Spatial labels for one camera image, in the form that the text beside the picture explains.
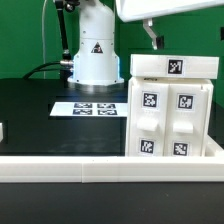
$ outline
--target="black table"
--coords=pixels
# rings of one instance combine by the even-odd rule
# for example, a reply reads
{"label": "black table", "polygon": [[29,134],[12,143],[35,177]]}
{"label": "black table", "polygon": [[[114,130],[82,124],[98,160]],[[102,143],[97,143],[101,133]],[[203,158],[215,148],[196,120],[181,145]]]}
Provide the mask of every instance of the black table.
{"label": "black table", "polygon": [[[58,80],[0,81],[0,155],[124,155],[125,118],[50,118],[55,101],[126,102],[127,89],[88,95]],[[209,134],[223,146],[223,108]],[[224,221],[224,183],[0,184],[0,223],[195,223]]]}
{"label": "black table", "polygon": [[127,88],[85,94],[59,80],[0,81],[0,155],[124,155],[126,118],[50,117],[55,102],[127,103]]}

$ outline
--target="white panel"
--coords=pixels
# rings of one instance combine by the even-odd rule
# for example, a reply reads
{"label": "white panel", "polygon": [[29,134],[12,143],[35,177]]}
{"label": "white panel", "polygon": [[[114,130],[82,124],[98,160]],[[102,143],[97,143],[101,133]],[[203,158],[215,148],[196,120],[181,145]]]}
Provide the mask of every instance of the white panel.
{"label": "white panel", "polygon": [[217,79],[218,57],[131,55],[131,74],[139,77]]}
{"label": "white panel", "polygon": [[3,125],[0,123],[0,142],[3,140]]}
{"label": "white panel", "polygon": [[163,155],[168,87],[163,81],[132,78],[126,155]]}
{"label": "white panel", "polygon": [[81,182],[78,158],[0,157],[0,182]]}
{"label": "white panel", "polygon": [[116,0],[118,16],[134,21],[224,4],[223,0]]}
{"label": "white panel", "polygon": [[166,156],[202,156],[212,84],[207,80],[170,82]]}

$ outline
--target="cable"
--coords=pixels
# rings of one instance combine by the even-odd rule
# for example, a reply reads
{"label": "cable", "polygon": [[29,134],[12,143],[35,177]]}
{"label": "cable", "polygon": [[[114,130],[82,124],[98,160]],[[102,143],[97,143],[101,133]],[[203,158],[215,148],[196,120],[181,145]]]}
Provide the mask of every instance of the cable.
{"label": "cable", "polygon": [[45,39],[45,15],[47,8],[47,1],[44,1],[43,11],[42,11],[42,45],[43,45],[43,62],[46,63],[46,39]]}
{"label": "cable", "polygon": [[43,65],[40,65],[40,66],[36,67],[35,69],[33,69],[32,71],[30,71],[30,72],[28,72],[27,74],[25,74],[25,75],[23,76],[23,79],[29,79],[29,77],[30,77],[33,73],[35,73],[35,72],[41,70],[42,68],[45,68],[45,67],[48,67],[48,66],[51,66],[51,65],[58,65],[58,64],[60,65],[60,61],[54,61],[54,62],[49,62],[49,63],[45,63],[45,64],[43,64]]}

